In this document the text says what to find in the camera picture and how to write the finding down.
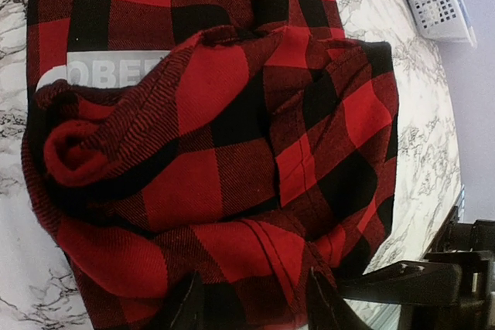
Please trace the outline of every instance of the plaid fabric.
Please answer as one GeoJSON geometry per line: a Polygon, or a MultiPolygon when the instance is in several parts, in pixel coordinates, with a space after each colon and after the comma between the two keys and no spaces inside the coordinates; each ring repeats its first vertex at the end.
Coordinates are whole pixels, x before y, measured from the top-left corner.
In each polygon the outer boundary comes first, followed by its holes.
{"type": "Polygon", "coordinates": [[[335,0],[29,0],[22,163],[95,329],[142,329],[198,271],[208,329],[306,322],[314,267],[390,233],[398,97],[335,0]],[[36,90],[68,51],[171,49],[137,86],[36,90]]]}

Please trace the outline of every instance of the flannel shirt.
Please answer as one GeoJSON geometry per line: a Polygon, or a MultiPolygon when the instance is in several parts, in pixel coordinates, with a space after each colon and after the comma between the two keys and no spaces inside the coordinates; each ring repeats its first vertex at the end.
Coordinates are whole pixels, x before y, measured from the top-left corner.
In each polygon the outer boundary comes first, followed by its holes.
{"type": "Polygon", "coordinates": [[[22,165],[97,330],[138,330],[201,274],[208,329],[297,328],[306,278],[356,277],[391,231],[386,43],[336,0],[29,0],[22,165]],[[81,50],[171,50],[135,87],[40,77],[81,50]]]}

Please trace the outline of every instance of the marble countertop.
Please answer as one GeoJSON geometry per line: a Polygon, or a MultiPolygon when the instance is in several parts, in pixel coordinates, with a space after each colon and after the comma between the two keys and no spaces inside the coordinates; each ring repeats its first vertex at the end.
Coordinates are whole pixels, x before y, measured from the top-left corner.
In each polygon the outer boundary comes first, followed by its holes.
{"type": "MultiPolygon", "coordinates": [[[[26,123],[26,3],[0,0],[0,330],[88,330],[89,319],[60,249],[32,214],[22,177],[26,123]]],[[[346,33],[393,48],[400,95],[393,232],[368,270],[418,259],[460,183],[456,126],[434,43],[420,37],[405,0],[339,0],[346,33]]],[[[372,322],[382,304],[351,302],[372,322]]]]}

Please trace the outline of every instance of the white wall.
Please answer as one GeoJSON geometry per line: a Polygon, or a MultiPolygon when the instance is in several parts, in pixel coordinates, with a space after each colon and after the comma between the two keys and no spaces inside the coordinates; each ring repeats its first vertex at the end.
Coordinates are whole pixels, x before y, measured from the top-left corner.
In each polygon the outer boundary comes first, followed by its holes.
{"type": "Polygon", "coordinates": [[[466,221],[495,219],[495,0],[464,0],[478,48],[439,45],[466,185],[466,221]]]}

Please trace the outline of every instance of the marble table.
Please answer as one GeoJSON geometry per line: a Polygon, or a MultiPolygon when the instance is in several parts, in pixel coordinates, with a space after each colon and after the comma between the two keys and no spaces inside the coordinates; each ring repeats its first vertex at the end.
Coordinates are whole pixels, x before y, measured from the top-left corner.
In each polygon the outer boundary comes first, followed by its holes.
{"type": "MultiPolygon", "coordinates": [[[[32,214],[22,177],[26,123],[26,3],[0,0],[0,330],[90,330],[63,254],[32,214]]],[[[400,94],[393,232],[368,270],[418,259],[460,191],[449,89],[434,43],[418,35],[405,0],[339,0],[346,33],[387,40],[400,94]]],[[[369,323],[382,304],[351,302],[369,323]]]]}

